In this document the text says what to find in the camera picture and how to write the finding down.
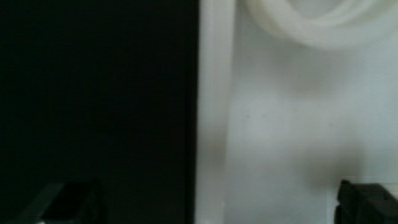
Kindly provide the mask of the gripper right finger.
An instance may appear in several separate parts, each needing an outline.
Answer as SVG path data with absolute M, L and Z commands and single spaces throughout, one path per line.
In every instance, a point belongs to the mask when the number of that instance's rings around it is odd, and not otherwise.
M 333 224 L 398 224 L 398 198 L 379 184 L 340 181 Z

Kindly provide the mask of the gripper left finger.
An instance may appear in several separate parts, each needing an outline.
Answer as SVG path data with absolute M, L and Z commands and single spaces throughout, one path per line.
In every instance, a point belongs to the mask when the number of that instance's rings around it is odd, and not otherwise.
M 47 184 L 10 224 L 104 224 L 99 182 Z

